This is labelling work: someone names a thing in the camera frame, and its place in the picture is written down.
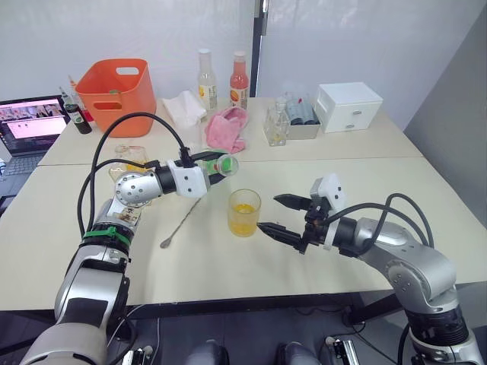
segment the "green strap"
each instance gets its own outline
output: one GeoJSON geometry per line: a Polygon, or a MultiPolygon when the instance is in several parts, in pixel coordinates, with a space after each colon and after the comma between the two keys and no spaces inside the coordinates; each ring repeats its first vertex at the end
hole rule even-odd
{"type": "Polygon", "coordinates": [[[118,238],[120,241],[125,243],[128,247],[130,247],[130,241],[127,237],[123,236],[122,234],[118,233],[116,231],[116,228],[114,226],[108,227],[107,230],[91,230],[87,233],[84,234],[83,238],[87,237],[96,237],[96,236],[108,236],[111,238],[118,238]]]}

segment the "juice bottle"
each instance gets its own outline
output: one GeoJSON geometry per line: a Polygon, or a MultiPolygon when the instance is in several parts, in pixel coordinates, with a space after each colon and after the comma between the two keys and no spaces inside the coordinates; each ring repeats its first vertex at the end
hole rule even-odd
{"type": "Polygon", "coordinates": [[[245,52],[234,52],[234,73],[230,77],[230,101],[232,106],[247,108],[249,78],[245,70],[245,52]]]}
{"type": "Polygon", "coordinates": [[[216,77],[212,70],[212,53],[209,49],[199,51],[198,89],[206,110],[216,109],[216,77]]]}

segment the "bottle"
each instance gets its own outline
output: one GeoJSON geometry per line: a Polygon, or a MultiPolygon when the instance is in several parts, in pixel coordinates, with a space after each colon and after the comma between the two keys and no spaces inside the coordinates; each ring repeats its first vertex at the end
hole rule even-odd
{"type": "Polygon", "coordinates": [[[249,78],[245,69],[245,52],[234,52],[234,73],[230,77],[230,102],[232,106],[247,108],[249,78]]]}
{"type": "Polygon", "coordinates": [[[59,87],[59,91],[61,91],[61,99],[64,101],[64,105],[73,104],[72,98],[62,89],[62,87],[59,87]]]}
{"type": "Polygon", "coordinates": [[[93,122],[93,117],[91,116],[90,112],[88,112],[88,109],[86,109],[86,106],[84,106],[83,101],[79,97],[79,94],[76,92],[75,81],[69,75],[68,75],[68,79],[69,79],[69,84],[71,85],[71,90],[72,90],[71,96],[73,99],[73,103],[79,105],[79,109],[81,109],[81,113],[83,114],[83,116],[86,118],[87,121],[93,122]]]}
{"type": "Polygon", "coordinates": [[[286,111],[288,112],[291,125],[303,125],[304,115],[301,108],[301,98],[296,97],[292,93],[286,93],[286,111]]]}
{"type": "Polygon", "coordinates": [[[215,173],[219,173],[226,177],[233,176],[237,173],[239,166],[237,158],[231,154],[222,154],[215,160],[198,160],[196,163],[206,170],[208,176],[215,173]]]}
{"type": "Polygon", "coordinates": [[[79,105],[65,104],[64,110],[68,113],[69,118],[71,118],[71,120],[76,125],[76,128],[78,128],[78,131],[81,134],[86,135],[87,133],[91,132],[91,127],[86,121],[86,119],[84,118],[84,116],[81,114],[79,105]]]}
{"type": "Polygon", "coordinates": [[[279,97],[274,105],[267,109],[264,134],[269,146],[284,146],[288,139],[289,117],[286,113],[286,99],[279,97]]]}
{"type": "Polygon", "coordinates": [[[200,49],[198,89],[206,110],[215,110],[217,103],[216,77],[212,70],[212,53],[209,49],[200,49]]]}

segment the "glass cup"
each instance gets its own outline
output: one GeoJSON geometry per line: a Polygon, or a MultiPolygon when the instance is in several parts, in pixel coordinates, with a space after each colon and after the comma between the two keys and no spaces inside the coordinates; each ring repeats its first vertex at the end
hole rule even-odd
{"type": "Polygon", "coordinates": [[[259,194],[249,189],[232,192],[228,199],[228,227],[235,236],[252,236],[257,228],[259,213],[259,194]]]}
{"type": "MultiPolygon", "coordinates": [[[[147,153],[145,152],[145,148],[142,146],[127,146],[124,144],[119,144],[115,147],[115,158],[122,158],[123,160],[130,160],[141,164],[148,162],[147,153]]],[[[144,173],[147,171],[147,169],[115,162],[110,164],[108,173],[112,177],[112,180],[116,181],[119,176],[126,171],[138,171],[140,173],[144,173]]]]}

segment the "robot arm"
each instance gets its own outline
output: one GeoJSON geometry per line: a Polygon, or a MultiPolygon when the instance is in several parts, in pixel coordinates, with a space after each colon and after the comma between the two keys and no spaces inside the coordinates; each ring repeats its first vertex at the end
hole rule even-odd
{"type": "Polygon", "coordinates": [[[371,242],[378,221],[342,217],[329,222],[329,212],[342,208],[342,198],[330,188],[339,187],[337,181],[336,176],[318,179],[311,189],[311,199],[289,194],[275,197],[289,208],[307,211],[302,237],[273,223],[259,223],[259,228],[300,253],[306,252],[309,243],[325,249],[336,247],[340,254],[377,269],[390,282],[406,312],[409,336],[418,353],[413,358],[415,363],[483,365],[475,336],[466,327],[460,310],[453,264],[439,251],[418,243],[397,224],[385,222],[377,240],[371,242]]]}
{"type": "Polygon", "coordinates": [[[125,270],[141,208],[171,192],[202,197],[210,185],[225,178],[215,171],[208,175],[205,168],[205,162],[222,155],[203,152],[192,156],[203,162],[200,166],[183,167],[181,161],[169,160],[164,167],[154,163],[154,170],[118,178],[113,198],[104,203],[68,266],[56,296],[56,324],[33,343],[22,365],[106,363],[107,331],[125,315],[130,284],[125,270]]]}

